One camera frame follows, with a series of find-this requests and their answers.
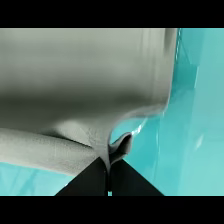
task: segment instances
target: glossy teal surface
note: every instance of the glossy teal surface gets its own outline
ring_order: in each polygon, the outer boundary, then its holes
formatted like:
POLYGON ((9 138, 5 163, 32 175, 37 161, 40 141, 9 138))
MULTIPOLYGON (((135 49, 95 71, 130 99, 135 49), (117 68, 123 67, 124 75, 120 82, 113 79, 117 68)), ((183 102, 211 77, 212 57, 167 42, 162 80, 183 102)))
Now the glossy teal surface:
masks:
MULTIPOLYGON (((165 195, 224 195, 224 29, 179 29, 167 110, 119 124, 125 158, 165 195)), ((0 195, 54 195, 72 177, 0 164, 0 195)))

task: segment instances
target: gray cloth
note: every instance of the gray cloth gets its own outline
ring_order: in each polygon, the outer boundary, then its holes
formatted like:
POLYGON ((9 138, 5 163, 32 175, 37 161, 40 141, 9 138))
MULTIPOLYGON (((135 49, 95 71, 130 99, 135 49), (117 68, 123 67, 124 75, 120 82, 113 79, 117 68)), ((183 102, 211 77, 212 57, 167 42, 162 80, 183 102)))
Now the gray cloth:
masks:
POLYGON ((1 161, 77 174, 99 155, 109 170, 115 125, 165 108, 175 44, 174 28, 0 29, 1 161))

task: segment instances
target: turquoise table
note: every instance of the turquoise table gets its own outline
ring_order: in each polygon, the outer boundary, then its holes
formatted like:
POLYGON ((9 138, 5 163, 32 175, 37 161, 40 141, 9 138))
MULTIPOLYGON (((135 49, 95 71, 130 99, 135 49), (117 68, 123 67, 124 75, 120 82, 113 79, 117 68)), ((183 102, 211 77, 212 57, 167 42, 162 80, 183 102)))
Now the turquoise table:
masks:
MULTIPOLYGON (((124 121, 125 160, 165 195, 224 195, 224 29, 178 30, 171 97, 164 113, 124 121)), ((54 195, 73 177, 0 164, 0 195, 54 195)))

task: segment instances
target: teal surface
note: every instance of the teal surface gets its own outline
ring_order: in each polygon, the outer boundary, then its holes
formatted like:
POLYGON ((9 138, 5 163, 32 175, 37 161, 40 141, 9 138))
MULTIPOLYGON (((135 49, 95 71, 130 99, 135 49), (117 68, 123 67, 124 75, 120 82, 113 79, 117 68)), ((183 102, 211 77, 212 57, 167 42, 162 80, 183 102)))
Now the teal surface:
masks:
MULTIPOLYGON (((164 113, 124 121, 125 158, 165 195, 224 195, 224 29, 178 31, 172 92, 164 113)), ((72 177, 0 164, 0 195, 54 195, 72 177)))

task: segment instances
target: teal background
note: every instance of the teal background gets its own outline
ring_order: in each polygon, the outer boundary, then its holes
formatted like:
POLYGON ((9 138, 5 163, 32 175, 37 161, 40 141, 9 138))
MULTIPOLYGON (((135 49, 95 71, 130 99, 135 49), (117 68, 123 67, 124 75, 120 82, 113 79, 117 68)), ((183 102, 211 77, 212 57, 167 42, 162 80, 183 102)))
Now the teal background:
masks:
MULTIPOLYGON (((178 29, 165 112, 119 124, 125 160, 165 195, 224 195, 224 29, 178 29)), ((0 163, 0 195, 54 195, 73 177, 0 163)))

